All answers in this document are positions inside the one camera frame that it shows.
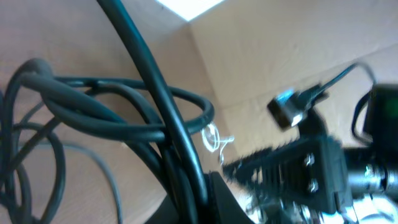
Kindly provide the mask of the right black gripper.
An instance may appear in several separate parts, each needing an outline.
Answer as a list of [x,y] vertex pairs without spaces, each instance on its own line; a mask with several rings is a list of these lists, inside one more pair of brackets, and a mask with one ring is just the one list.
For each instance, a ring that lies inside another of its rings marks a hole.
[[[315,162],[307,167],[305,155]],[[329,136],[300,138],[222,165],[224,175],[250,190],[333,214],[353,205],[341,144]]]

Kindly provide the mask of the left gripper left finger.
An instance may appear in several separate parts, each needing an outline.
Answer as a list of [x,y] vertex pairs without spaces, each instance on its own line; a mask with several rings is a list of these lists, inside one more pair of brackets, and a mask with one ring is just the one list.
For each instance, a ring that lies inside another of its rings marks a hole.
[[151,216],[151,224],[177,224],[179,216],[174,204],[168,195],[160,204],[159,208]]

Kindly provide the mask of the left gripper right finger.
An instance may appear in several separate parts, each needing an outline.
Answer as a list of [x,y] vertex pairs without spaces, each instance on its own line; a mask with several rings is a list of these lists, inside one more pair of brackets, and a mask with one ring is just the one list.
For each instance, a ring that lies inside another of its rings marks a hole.
[[207,223],[253,224],[245,214],[219,172],[206,175],[209,195]]

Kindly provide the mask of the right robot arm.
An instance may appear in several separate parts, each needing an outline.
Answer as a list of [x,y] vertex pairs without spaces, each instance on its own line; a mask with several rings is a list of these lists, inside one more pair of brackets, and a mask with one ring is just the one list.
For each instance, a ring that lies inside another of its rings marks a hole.
[[353,197],[397,197],[397,85],[376,84],[355,107],[366,111],[362,147],[343,147],[314,108],[298,122],[299,137],[223,166],[223,173],[255,193],[325,213],[352,205]]

